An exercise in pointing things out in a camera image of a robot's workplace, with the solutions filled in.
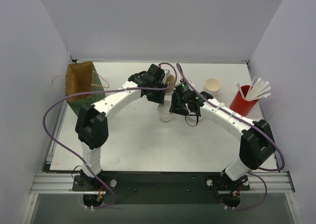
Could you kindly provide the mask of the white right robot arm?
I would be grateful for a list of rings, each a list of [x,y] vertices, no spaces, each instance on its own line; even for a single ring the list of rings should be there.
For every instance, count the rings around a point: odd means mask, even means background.
[[[237,181],[246,173],[257,170],[275,152],[273,136],[265,120],[252,121],[227,108],[212,95],[197,94],[182,82],[173,91],[170,112],[178,115],[202,117],[215,122],[239,142],[239,154],[224,170],[224,176]]]

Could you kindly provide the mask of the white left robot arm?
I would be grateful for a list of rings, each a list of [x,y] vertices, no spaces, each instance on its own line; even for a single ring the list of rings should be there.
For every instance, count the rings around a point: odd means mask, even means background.
[[[96,190],[101,185],[101,146],[109,137],[109,120],[129,103],[146,96],[148,101],[163,104],[170,71],[151,64],[147,71],[131,75],[119,88],[91,105],[80,108],[75,131],[81,142],[83,183]]]

